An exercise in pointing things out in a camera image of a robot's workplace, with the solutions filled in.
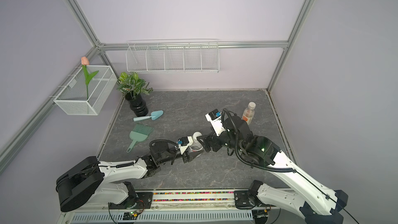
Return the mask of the clear bottle yellow white label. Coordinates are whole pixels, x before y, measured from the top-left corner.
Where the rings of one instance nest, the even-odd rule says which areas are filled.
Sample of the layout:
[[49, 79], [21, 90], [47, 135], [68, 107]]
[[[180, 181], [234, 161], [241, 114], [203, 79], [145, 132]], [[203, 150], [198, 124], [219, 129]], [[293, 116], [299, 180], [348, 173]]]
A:
[[192, 145], [190, 146], [190, 150], [191, 150], [192, 152], [201, 151], [201, 150], [203, 149], [203, 146], [202, 146], [202, 144], [197, 140], [197, 137], [196, 137], [196, 136], [193, 136], [192, 139], [193, 139], [193, 143], [192, 143]]

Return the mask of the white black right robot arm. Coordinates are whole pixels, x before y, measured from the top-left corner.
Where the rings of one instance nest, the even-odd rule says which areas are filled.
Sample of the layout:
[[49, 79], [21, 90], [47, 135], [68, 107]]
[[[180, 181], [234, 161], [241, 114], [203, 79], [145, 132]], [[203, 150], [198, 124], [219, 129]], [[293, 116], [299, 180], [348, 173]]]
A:
[[233, 150], [239, 161], [251, 168], [269, 172], [282, 180], [292, 192], [276, 189], [255, 180], [248, 193], [265, 205], [273, 205], [296, 214], [307, 224], [341, 224], [340, 213], [347, 205], [348, 196], [342, 190], [333, 190], [316, 181], [264, 136], [254, 135], [246, 121], [237, 116], [218, 116], [212, 119], [213, 132], [195, 134], [205, 151], [217, 152], [221, 147]]

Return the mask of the clear bottle red cream label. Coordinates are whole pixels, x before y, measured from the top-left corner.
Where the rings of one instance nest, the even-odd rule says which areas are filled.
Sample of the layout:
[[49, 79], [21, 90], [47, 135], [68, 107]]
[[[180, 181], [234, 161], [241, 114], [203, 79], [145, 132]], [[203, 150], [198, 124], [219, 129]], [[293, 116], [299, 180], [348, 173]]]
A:
[[252, 119], [255, 115], [255, 108], [256, 108], [256, 103], [250, 102], [247, 108], [244, 110], [242, 120], [246, 121], [248, 125], [251, 124]]

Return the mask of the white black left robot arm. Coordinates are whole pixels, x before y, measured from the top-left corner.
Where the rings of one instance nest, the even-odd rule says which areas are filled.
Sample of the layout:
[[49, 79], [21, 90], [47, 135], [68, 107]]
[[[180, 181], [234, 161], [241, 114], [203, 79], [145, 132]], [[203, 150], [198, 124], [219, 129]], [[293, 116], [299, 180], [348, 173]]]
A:
[[71, 212], [87, 204], [108, 204], [112, 209], [145, 208], [147, 201], [129, 180], [151, 177], [161, 164], [179, 158], [184, 163], [193, 161], [204, 152], [192, 151], [193, 141], [191, 136], [177, 142], [154, 140], [149, 143], [147, 155], [131, 161], [105, 162], [87, 157], [57, 179], [60, 210]]

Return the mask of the white bottle cap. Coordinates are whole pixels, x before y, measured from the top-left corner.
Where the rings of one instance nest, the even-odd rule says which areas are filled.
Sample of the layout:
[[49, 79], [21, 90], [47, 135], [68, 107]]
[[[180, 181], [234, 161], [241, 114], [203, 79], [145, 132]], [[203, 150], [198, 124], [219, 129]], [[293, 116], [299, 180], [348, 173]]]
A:
[[198, 140], [198, 137], [200, 137], [200, 136], [202, 136], [202, 133], [201, 133], [201, 132], [195, 132], [195, 133], [192, 135], [192, 138], [193, 138], [195, 141], [197, 141], [197, 140]]

